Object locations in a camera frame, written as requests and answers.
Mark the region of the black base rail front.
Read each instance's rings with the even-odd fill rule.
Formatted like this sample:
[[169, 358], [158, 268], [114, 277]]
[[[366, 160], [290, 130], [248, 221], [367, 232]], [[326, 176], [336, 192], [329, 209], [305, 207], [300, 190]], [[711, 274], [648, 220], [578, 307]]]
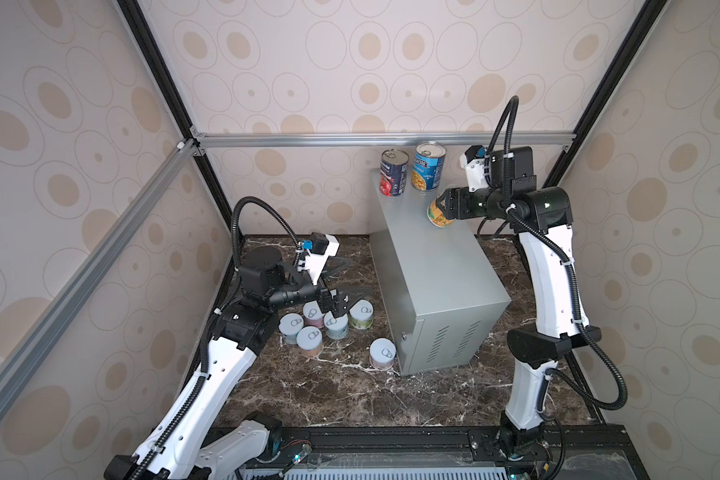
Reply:
[[276, 427], [260, 419], [199, 435], [179, 459], [180, 435], [145, 479], [645, 479], [619, 425], [551, 426], [514, 458], [482, 427]]

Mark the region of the pink label can front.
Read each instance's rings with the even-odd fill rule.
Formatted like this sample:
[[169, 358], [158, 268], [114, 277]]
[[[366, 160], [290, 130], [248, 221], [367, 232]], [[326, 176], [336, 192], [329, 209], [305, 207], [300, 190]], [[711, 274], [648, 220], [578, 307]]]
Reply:
[[395, 344], [387, 338], [374, 340], [369, 348], [371, 366], [377, 370], [392, 368], [397, 354]]

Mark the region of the dark blue red soup can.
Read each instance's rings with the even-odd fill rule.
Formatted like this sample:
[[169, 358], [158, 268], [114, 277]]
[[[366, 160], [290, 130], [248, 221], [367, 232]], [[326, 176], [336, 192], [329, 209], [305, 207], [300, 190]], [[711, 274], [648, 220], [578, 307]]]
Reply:
[[385, 196], [397, 197], [404, 193], [409, 155], [399, 149], [385, 150], [380, 162], [380, 192]]

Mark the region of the pink label can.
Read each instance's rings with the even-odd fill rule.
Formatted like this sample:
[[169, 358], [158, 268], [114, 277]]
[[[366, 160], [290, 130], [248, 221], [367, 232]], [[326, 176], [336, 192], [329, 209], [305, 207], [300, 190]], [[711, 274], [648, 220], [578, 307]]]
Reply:
[[387, 338], [374, 340], [369, 348], [371, 366], [377, 370], [392, 368], [397, 354], [395, 344]]
[[313, 326], [318, 329], [324, 327], [324, 312], [317, 301], [310, 301], [303, 305], [302, 313], [306, 326]]

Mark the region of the black corner frame post right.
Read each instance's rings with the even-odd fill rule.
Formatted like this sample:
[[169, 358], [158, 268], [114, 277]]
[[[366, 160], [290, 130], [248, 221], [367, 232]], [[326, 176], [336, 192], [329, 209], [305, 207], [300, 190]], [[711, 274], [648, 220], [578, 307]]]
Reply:
[[667, 1], [660, 0], [648, 0], [642, 3], [635, 20], [626, 31], [623, 41], [618, 44], [612, 61], [608, 64], [602, 80], [573, 130], [575, 134], [573, 142], [563, 149], [556, 160], [544, 182], [545, 187], [558, 186], [563, 179], [666, 5]]

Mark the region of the green label can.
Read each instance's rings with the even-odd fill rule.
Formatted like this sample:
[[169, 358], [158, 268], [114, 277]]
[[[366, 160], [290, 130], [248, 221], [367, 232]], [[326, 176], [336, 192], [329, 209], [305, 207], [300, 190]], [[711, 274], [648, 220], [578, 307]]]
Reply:
[[349, 324], [358, 330], [368, 330], [374, 321], [374, 307], [368, 300], [361, 299], [349, 310]]

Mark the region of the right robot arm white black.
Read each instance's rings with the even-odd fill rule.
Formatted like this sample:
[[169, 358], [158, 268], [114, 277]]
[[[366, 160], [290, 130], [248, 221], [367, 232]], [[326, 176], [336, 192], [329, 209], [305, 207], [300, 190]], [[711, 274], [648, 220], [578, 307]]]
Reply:
[[526, 255], [534, 289], [534, 326], [507, 335], [515, 359], [513, 387], [496, 439], [504, 456], [520, 458], [542, 438], [553, 370], [562, 357], [584, 345], [581, 332], [589, 327], [567, 274], [573, 265], [570, 200], [559, 187], [538, 188], [529, 147], [490, 152], [472, 146], [460, 164], [467, 186], [446, 189], [436, 206], [448, 220], [507, 221]]

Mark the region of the black corner frame post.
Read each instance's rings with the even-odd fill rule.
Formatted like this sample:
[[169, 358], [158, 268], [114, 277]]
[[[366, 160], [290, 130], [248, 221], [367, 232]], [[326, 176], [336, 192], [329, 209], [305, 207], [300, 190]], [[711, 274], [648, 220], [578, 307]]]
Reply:
[[563, 149], [556, 160], [544, 182], [545, 187], [558, 186], [563, 179], [666, 5], [667, 1], [660, 0], [648, 0], [642, 3], [635, 20], [626, 31], [623, 41], [618, 44], [612, 61], [608, 64], [602, 80], [573, 130], [575, 134], [573, 142]]
[[[167, 105], [171, 117], [178, 127], [181, 138], [197, 140], [199, 136], [193, 129], [194, 123], [139, 2], [135, 0], [118, 0], [116, 4], [160, 91], [162, 100]], [[195, 155], [194, 161], [225, 224], [228, 228], [231, 228], [232, 207], [223, 192], [221, 182], [207, 154]]]

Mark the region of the yellow label can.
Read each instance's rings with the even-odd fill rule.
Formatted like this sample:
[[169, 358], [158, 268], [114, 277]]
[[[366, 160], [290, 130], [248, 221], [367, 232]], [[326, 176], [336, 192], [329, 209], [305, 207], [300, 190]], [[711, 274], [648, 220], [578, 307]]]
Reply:
[[433, 200], [427, 208], [427, 218], [438, 228], [446, 228], [453, 223], [445, 217], [443, 211], [438, 207], [437, 200]]

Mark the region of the peach label can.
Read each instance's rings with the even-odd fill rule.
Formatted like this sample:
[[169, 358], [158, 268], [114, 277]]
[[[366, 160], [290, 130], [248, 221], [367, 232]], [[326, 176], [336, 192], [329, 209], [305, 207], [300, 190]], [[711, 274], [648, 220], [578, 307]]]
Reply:
[[297, 346], [300, 352], [307, 358], [319, 356], [323, 350], [321, 330], [314, 326], [302, 328], [297, 334]]

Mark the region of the teal label can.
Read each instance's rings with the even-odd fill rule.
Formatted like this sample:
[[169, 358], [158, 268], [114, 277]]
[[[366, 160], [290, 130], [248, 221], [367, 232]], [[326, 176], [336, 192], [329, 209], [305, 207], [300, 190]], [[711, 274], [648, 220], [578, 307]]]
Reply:
[[349, 320], [347, 314], [334, 316], [331, 312], [327, 312], [323, 321], [327, 336], [330, 339], [341, 340], [348, 336]]

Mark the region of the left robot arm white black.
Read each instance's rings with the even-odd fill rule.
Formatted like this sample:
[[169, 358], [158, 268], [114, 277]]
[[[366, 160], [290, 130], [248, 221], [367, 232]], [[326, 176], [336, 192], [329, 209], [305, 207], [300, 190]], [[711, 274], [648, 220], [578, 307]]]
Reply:
[[205, 439], [232, 390], [275, 333], [281, 310], [316, 302], [339, 316], [362, 298], [362, 289], [333, 291], [324, 282], [325, 265], [338, 250], [335, 236], [314, 233], [298, 242], [292, 261], [274, 247], [235, 253], [231, 292], [205, 328], [191, 381], [134, 453], [110, 461], [105, 478], [227, 479], [250, 460], [276, 457], [282, 424], [266, 414], [247, 416], [211, 443]]

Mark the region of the white lid can left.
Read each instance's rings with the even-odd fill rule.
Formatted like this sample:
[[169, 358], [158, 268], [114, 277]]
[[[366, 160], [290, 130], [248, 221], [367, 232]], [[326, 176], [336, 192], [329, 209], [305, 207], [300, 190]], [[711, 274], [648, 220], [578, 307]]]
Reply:
[[296, 345], [299, 332], [304, 328], [304, 319], [298, 313], [287, 313], [279, 322], [279, 331], [288, 345]]

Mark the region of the blue progresso soup can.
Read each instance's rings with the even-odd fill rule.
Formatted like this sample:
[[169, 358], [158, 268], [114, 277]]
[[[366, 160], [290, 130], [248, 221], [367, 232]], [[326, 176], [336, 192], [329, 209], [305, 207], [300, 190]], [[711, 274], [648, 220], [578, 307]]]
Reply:
[[432, 191], [439, 187], [446, 148], [434, 141], [416, 146], [412, 172], [412, 186], [420, 191]]

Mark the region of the pink label can back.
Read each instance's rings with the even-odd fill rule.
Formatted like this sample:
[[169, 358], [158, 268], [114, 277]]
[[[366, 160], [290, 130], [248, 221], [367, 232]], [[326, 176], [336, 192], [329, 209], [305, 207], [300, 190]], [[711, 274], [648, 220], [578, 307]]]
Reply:
[[317, 301], [310, 301], [303, 305], [302, 313], [306, 326], [313, 326], [318, 329], [324, 327], [324, 312]]

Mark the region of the horizontal aluminium rail back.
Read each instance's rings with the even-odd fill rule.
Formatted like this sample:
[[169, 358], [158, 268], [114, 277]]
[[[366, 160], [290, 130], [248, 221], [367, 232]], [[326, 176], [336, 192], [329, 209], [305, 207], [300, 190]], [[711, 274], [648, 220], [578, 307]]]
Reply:
[[295, 133], [210, 134], [198, 133], [195, 141], [204, 150], [213, 148], [356, 148], [415, 147], [434, 141], [444, 146], [487, 145], [490, 132], [384, 132], [384, 133]]

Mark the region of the diagonal aluminium rail left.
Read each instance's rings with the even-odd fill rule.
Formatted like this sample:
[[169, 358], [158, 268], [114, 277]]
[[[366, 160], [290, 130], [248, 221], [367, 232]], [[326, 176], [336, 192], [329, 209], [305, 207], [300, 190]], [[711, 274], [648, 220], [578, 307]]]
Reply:
[[198, 148], [187, 138], [172, 152], [2, 363], [0, 422]]

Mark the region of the black corner frame post left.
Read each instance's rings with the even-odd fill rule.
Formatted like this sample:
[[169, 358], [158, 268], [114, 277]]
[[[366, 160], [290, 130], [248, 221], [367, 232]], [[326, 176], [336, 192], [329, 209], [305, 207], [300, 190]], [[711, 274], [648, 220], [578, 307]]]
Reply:
[[[171, 117], [178, 127], [181, 138], [197, 140], [199, 136], [193, 129], [194, 123], [139, 2], [135, 0], [118, 0], [116, 4], [160, 91], [162, 100], [167, 105]], [[194, 161], [225, 224], [228, 228], [231, 228], [232, 207], [223, 192], [221, 182], [207, 154], [195, 155]]]

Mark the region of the grey metal cabinet box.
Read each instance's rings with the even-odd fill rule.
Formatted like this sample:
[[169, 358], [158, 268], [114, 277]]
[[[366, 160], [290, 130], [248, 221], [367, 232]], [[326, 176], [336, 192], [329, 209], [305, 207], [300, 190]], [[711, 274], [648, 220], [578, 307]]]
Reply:
[[511, 298], [469, 225], [440, 228], [427, 209], [433, 192], [398, 197], [369, 180], [369, 241], [402, 375], [468, 363]]

